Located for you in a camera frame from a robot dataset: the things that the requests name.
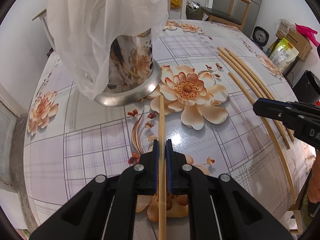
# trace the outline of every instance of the black chair seat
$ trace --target black chair seat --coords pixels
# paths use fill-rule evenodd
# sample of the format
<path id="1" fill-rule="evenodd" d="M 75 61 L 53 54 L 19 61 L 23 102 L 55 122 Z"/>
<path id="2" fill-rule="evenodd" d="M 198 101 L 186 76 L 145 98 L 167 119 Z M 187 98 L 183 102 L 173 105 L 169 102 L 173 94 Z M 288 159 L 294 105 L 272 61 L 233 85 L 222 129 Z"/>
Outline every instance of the black chair seat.
<path id="1" fill-rule="evenodd" d="M 209 13 L 210 15 L 213 15 L 215 17 L 218 17 L 218 18 L 221 18 L 221 19 L 224 19 L 224 20 L 227 20 L 229 22 L 233 22 L 235 24 L 238 24 L 238 25 L 241 25 L 241 22 L 234 18 L 233 16 L 231 15 L 228 15 L 227 13 L 225 12 L 222 12 L 222 11 L 218 11 L 218 10 L 215 10 L 215 9 L 212 9 L 212 8 L 207 8 L 207 7 L 201 7 L 204 11 L 206 11 L 207 13 Z"/>

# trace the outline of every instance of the black trash can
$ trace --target black trash can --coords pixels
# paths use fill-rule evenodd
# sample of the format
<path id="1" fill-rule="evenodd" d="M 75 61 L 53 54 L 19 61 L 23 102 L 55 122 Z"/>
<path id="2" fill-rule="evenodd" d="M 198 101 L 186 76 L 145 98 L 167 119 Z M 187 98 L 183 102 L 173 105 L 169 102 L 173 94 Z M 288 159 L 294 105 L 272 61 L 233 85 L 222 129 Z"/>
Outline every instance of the black trash can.
<path id="1" fill-rule="evenodd" d="M 299 102 L 315 104 L 320 100 L 320 80 L 309 70 L 306 70 L 293 87 Z"/>

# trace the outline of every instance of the floral tablecloth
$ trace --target floral tablecloth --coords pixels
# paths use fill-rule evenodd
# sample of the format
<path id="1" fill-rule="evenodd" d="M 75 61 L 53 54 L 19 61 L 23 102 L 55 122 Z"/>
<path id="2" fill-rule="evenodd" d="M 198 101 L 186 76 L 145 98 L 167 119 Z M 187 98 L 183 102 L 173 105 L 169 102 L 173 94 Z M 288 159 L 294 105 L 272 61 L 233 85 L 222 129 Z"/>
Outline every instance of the floral tablecloth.
<path id="1" fill-rule="evenodd" d="M 237 28 L 217 23 L 168 21 L 153 41 L 153 57 L 162 66 L 161 84 L 148 98 L 128 106 L 90 101 L 59 55 L 52 53 L 36 88 L 24 144 L 25 182 L 37 223 L 96 175 L 121 174 L 151 150 L 158 136 L 160 93 L 165 97 L 166 136 L 174 149 L 205 174 L 230 174 L 280 219 L 292 204 L 284 169 L 260 118 L 228 72 L 241 78 L 218 56 L 217 46 L 239 56 L 277 99 L 296 100 L 256 45 Z M 287 150 L 274 123 L 270 125 L 298 195 L 314 160 L 312 149 L 299 140 L 292 143 L 287 135 Z M 168 201 L 168 239 L 188 239 L 187 198 Z M 134 239 L 157 239 L 156 221 L 157 197 L 139 196 Z"/>

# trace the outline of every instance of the chair backrest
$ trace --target chair backrest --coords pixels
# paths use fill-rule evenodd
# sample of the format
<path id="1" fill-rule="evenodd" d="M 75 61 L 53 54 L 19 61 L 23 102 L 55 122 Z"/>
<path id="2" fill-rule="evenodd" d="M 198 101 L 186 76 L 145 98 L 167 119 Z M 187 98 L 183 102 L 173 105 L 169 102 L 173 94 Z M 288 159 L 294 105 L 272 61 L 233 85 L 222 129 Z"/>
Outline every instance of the chair backrest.
<path id="1" fill-rule="evenodd" d="M 228 11 L 228 14 L 229 14 L 229 15 L 231 15 L 234 1 L 235 1 L 235 0 L 231 0 L 231 1 L 230 1 L 229 11 Z M 245 20 L 246 20 L 246 18 L 247 18 L 247 15 L 248 15 L 248 11 L 249 11 L 249 6 L 250 6 L 250 4 L 251 4 L 251 0 L 240 0 L 240 1 L 242 1 L 242 2 L 244 2 L 244 3 L 247 4 L 247 6 L 245 7 L 245 10 L 244 10 L 244 14 L 243 14 L 243 16 L 242 16 L 242 20 L 241 20 L 241 26 L 243 26 L 244 23 L 245 23 Z"/>

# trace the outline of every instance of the cardboard box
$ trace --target cardboard box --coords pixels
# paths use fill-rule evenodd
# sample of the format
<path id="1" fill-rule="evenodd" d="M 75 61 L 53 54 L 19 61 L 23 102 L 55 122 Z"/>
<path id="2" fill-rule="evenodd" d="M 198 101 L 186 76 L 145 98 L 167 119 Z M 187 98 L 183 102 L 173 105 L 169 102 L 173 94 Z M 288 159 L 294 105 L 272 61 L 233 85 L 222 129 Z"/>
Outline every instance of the cardboard box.
<path id="1" fill-rule="evenodd" d="M 276 36 L 281 40 L 284 37 L 279 30 L 277 31 Z M 298 31 L 294 33 L 292 30 L 289 31 L 285 38 L 299 51 L 298 57 L 302 61 L 306 61 L 312 50 L 312 46 L 309 41 L 298 33 Z"/>

